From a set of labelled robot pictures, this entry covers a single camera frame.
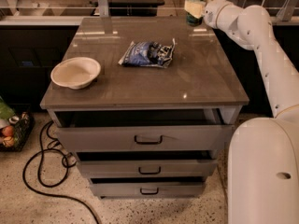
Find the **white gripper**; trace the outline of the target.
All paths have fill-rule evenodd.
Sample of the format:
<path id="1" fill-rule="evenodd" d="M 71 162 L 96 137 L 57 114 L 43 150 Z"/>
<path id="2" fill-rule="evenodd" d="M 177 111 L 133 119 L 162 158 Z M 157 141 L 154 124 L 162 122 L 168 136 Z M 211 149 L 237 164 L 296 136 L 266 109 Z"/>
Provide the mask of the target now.
<path id="1" fill-rule="evenodd" d="M 184 9 L 196 19 L 204 14 L 206 25 L 214 29 L 227 28 L 232 23 L 232 3 L 227 0 L 186 0 Z"/>

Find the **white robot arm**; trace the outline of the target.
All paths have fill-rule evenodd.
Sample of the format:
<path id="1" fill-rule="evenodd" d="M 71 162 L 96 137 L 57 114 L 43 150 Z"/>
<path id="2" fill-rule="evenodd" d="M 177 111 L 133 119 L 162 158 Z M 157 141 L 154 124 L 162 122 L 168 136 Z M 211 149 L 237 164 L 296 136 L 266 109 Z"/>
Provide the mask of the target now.
<path id="1" fill-rule="evenodd" d="M 228 224 L 299 224 L 298 28 L 227 0 L 186 1 L 217 33 L 249 93 L 253 119 L 228 151 Z"/>

